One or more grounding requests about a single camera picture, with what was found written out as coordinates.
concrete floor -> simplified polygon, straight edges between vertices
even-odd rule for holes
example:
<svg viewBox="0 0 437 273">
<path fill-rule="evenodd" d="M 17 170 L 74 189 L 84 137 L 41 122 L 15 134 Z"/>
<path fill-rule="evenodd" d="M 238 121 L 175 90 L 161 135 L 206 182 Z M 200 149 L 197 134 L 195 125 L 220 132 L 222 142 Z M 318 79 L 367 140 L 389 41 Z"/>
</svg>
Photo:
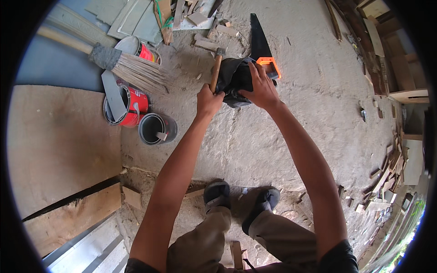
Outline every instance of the concrete floor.
<svg viewBox="0 0 437 273">
<path fill-rule="evenodd" d="M 362 191 L 369 187 L 369 174 L 380 168 L 385 148 L 392 143 L 396 119 L 392 118 L 393 101 L 373 96 L 373 88 L 362 73 L 357 55 L 349 43 L 349 34 L 336 13 L 343 42 L 333 33 L 329 13 L 323 0 L 261 1 L 225 0 L 221 8 L 223 18 L 245 37 L 242 41 L 226 34 L 213 39 L 228 45 L 227 57 L 241 58 L 250 53 L 246 39 L 250 38 L 250 13 L 256 13 L 277 60 L 282 79 L 277 91 L 295 117 L 325 156 L 338 185 L 347 190 L 345 196 L 362 199 Z M 208 31 L 176 31 L 174 47 L 160 46 L 163 65 L 177 76 L 170 88 L 170 97 L 152 95 L 153 111 L 172 116 L 179 126 L 179 135 L 170 144 L 146 146 L 138 137 L 136 128 L 122 129 L 123 163 L 146 171 L 129 169 L 122 182 L 142 193 L 143 210 L 138 211 L 123 203 L 118 212 L 122 234 L 130 250 L 149 200 L 155 177 L 190 126 L 196 113 L 196 93 L 211 79 L 214 59 L 210 52 L 191 46 L 193 36 Z M 372 101 L 378 101 L 385 118 L 378 117 Z M 364 123 L 359 108 L 367 112 Z M 396 104 L 398 117 L 400 105 Z M 223 104 L 210 124 L 202 143 L 193 179 L 206 183 L 223 178 L 241 187 L 272 185 L 282 190 L 277 213 L 298 211 L 296 220 L 302 226 L 303 214 L 295 207 L 305 187 L 294 167 L 285 141 L 267 113 L 254 105 L 232 109 Z M 343 208 L 349 240 L 355 255 L 360 256 L 376 230 L 375 213 L 359 214 L 354 208 Z M 192 230 L 204 219 L 202 197 L 184 200 L 174 225 L 171 243 Z M 239 240 L 248 249 L 249 260 L 255 266 L 269 264 L 276 259 L 258 243 L 241 231 L 241 221 L 235 220 L 226 237 L 222 262 L 230 266 L 229 241 Z"/>
</svg>

hand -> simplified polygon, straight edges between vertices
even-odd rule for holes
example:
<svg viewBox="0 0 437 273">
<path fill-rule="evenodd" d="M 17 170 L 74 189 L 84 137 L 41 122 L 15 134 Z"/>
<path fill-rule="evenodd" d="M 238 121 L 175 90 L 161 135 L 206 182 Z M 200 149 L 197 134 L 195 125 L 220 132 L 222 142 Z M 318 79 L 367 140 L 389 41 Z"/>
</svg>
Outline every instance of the hand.
<svg viewBox="0 0 437 273">
<path fill-rule="evenodd" d="M 222 106 L 225 92 L 213 94 L 209 89 L 209 84 L 205 83 L 197 93 L 197 116 L 212 118 Z"/>
<path fill-rule="evenodd" d="M 267 111 L 275 108 L 281 100 L 273 85 L 273 81 L 267 77 L 266 70 L 259 64 L 249 63 L 252 75 L 253 92 L 239 90 L 240 95 L 251 100 L 255 105 Z"/>
</svg>

gray paint can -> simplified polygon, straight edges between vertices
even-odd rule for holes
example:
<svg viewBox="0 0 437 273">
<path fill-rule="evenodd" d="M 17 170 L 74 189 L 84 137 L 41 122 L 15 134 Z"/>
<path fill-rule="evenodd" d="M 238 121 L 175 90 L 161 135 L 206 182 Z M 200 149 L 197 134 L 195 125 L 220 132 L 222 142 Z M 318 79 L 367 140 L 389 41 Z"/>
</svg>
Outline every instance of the gray paint can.
<svg viewBox="0 0 437 273">
<path fill-rule="evenodd" d="M 156 133 L 167 134 L 166 140 L 156 136 Z M 141 141 L 147 145 L 154 146 L 172 142 L 178 133 L 177 123 L 166 115 L 150 113 L 145 115 L 138 125 L 138 135 Z"/>
</svg>

broom bristles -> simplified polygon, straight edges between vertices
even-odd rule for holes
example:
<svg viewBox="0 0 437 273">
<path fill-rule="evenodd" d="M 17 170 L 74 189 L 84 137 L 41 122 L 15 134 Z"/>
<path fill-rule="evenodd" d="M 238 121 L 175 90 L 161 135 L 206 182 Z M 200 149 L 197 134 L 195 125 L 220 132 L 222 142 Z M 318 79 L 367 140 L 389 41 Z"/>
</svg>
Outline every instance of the broom bristles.
<svg viewBox="0 0 437 273">
<path fill-rule="evenodd" d="M 165 86 L 176 77 L 161 65 L 140 57 L 122 53 L 112 72 L 145 92 L 167 97 Z"/>
</svg>

leg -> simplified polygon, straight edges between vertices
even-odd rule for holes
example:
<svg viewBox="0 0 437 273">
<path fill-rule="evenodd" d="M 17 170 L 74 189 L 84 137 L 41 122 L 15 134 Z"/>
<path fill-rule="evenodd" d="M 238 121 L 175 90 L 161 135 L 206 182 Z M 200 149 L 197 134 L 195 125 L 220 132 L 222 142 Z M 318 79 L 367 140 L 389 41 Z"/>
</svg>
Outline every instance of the leg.
<svg viewBox="0 0 437 273">
<path fill-rule="evenodd" d="M 276 188 L 263 190 L 248 218 L 244 233 L 259 242 L 269 253 L 293 269 L 316 269 L 316 235 L 271 211 L 279 202 Z"/>
<path fill-rule="evenodd" d="M 179 237 L 168 249 L 167 272 L 216 273 L 231 226 L 229 185 L 221 180 L 205 188 L 206 219 Z"/>
</svg>

